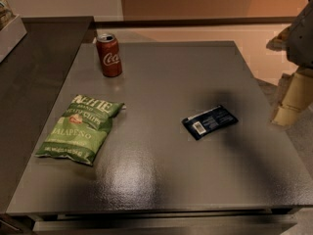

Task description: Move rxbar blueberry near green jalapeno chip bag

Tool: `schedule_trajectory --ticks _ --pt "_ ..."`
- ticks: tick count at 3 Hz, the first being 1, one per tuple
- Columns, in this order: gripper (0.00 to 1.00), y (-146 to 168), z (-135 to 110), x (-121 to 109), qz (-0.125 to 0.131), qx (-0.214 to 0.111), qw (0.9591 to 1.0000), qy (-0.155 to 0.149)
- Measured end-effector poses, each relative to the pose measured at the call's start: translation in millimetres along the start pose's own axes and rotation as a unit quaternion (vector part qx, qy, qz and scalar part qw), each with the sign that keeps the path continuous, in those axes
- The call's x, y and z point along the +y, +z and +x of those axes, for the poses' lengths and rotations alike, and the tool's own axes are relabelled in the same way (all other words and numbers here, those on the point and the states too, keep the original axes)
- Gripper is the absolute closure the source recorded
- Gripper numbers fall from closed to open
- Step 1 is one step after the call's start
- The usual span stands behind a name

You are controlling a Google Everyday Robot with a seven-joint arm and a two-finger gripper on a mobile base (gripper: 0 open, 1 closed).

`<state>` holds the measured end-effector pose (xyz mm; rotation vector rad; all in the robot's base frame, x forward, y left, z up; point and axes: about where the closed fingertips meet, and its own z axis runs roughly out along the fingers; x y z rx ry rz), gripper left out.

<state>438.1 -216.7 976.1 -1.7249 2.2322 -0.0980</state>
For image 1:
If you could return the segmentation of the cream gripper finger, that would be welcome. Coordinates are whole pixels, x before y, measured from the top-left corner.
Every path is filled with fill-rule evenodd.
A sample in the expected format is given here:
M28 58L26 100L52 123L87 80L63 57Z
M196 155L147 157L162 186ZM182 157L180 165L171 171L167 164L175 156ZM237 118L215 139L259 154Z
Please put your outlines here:
M299 67L293 74L283 74L276 90L270 121L279 126L293 125L313 103L313 70Z
M290 35L290 30L291 28L289 26L283 29L266 44L266 48L273 51L285 51L287 49L287 40Z

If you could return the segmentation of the white-grey robot arm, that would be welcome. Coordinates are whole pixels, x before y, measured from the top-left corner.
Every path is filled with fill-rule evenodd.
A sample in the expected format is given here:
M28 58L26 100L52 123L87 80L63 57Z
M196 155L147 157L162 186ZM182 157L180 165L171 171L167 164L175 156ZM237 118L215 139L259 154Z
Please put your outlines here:
M272 124L291 126L313 104L313 0L266 47L285 51L288 61L297 65L293 74L282 74L270 116Z

